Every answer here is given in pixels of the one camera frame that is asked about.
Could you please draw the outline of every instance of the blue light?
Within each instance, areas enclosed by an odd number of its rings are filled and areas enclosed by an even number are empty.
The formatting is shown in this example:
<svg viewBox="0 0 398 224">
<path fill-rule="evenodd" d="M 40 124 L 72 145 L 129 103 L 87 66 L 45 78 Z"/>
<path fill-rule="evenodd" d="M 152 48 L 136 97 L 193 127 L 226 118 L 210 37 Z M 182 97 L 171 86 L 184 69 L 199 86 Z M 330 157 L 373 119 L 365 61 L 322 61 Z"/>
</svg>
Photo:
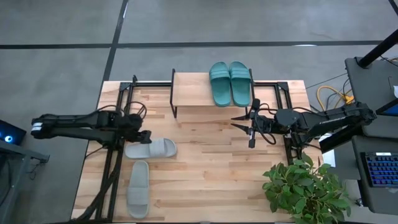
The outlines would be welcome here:
<svg viewBox="0 0 398 224">
<path fill-rule="evenodd" d="M 4 138 L 4 140 L 5 140 L 6 142 L 10 143 L 10 142 L 12 142 L 12 137 L 11 137 L 11 136 L 6 136 L 6 137 Z"/>
</svg>

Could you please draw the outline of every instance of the potted plant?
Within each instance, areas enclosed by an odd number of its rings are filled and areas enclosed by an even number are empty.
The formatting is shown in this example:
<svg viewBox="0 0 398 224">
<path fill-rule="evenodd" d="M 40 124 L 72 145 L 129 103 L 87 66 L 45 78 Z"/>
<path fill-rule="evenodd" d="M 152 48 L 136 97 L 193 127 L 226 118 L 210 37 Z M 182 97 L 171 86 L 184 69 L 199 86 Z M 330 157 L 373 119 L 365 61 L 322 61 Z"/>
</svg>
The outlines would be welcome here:
<svg viewBox="0 0 398 224">
<path fill-rule="evenodd" d="M 270 178 L 262 188 L 272 212 L 278 208 L 292 214 L 297 224 L 337 223 L 344 221 L 343 211 L 351 215 L 345 200 L 348 194 L 335 174 L 328 173 L 329 164 L 318 159 L 318 168 L 305 153 L 294 165 L 279 163 L 263 175 Z"/>
</svg>

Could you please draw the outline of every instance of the teal slide sandal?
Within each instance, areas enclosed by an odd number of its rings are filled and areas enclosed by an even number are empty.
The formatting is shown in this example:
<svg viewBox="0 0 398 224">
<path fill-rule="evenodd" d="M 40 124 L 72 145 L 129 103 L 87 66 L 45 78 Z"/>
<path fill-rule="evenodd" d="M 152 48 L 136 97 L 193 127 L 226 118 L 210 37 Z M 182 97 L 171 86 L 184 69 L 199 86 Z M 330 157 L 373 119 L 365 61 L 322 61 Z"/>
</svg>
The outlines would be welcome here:
<svg viewBox="0 0 398 224">
<path fill-rule="evenodd" d="M 210 85 L 213 99 L 217 106 L 229 106 L 231 104 L 230 83 L 228 67 L 224 62 L 215 63 L 209 72 Z"/>
<path fill-rule="evenodd" d="M 232 97 L 236 106 L 249 106 L 251 77 L 248 68 L 241 62 L 232 62 L 229 66 L 231 75 Z"/>
</svg>

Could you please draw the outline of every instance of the wooden platform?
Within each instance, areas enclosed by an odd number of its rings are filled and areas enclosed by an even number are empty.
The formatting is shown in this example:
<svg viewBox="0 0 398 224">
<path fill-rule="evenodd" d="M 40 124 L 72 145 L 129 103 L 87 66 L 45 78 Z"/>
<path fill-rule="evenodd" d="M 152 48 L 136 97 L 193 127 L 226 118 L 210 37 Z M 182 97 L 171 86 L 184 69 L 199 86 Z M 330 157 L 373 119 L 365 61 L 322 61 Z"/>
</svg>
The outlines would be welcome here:
<svg viewBox="0 0 398 224">
<path fill-rule="evenodd" d="M 304 82 L 287 82 L 293 106 L 310 108 Z M 119 82 L 105 82 L 98 107 L 116 104 L 118 88 Z M 273 89 L 255 87 L 255 94 L 262 103 L 276 108 Z M 135 220 L 127 212 L 126 189 L 134 160 L 123 158 L 113 221 L 290 221 L 286 213 L 271 213 L 261 189 L 268 181 L 262 176 L 264 171 L 287 162 L 282 136 L 276 136 L 277 144 L 271 146 L 258 135 L 256 148 L 250 149 L 248 136 L 230 125 L 230 118 L 244 115 L 244 108 L 182 107 L 175 119 L 169 99 L 170 87 L 134 88 L 133 100 L 148 108 L 142 129 L 151 130 L 153 139 L 172 139 L 178 153 L 172 158 L 146 160 L 150 166 L 150 209 L 143 220 Z M 99 147 L 91 142 L 87 153 Z M 309 147 L 305 152 L 314 160 L 322 159 L 318 149 Z M 105 155 L 105 150 L 99 151 L 85 161 L 72 218 L 78 217 L 99 191 Z"/>
</svg>

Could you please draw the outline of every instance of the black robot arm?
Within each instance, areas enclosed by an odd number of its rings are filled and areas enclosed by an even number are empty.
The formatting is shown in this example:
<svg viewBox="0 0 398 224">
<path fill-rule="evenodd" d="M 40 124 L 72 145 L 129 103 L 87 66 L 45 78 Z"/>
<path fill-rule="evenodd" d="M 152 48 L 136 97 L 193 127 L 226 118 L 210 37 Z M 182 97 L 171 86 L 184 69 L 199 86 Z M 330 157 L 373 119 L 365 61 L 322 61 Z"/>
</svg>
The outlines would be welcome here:
<svg viewBox="0 0 398 224">
<path fill-rule="evenodd" d="M 291 147 L 302 149 L 316 136 L 345 126 L 368 125 L 376 119 L 373 111 L 366 104 L 359 102 L 319 113 L 309 110 L 301 113 L 295 111 L 295 108 L 272 110 L 260 107 L 260 100 L 254 99 L 248 114 L 232 118 L 233 120 L 250 119 L 252 121 L 251 127 L 232 124 L 251 136 L 249 140 L 250 148 L 255 147 L 256 132 L 260 133 L 270 144 L 276 143 L 272 134 L 284 134 L 291 138 Z M 259 112 L 263 110 L 276 111 L 274 119 L 259 115 Z M 267 139 L 267 134 L 273 138 L 273 141 Z"/>
<path fill-rule="evenodd" d="M 130 142 L 151 143 L 150 131 L 139 131 L 142 118 L 139 114 L 122 115 L 115 111 L 94 111 L 86 115 L 43 114 L 32 120 L 33 137 L 49 139 L 56 136 L 98 141 L 104 147 L 116 138 Z"/>
</svg>

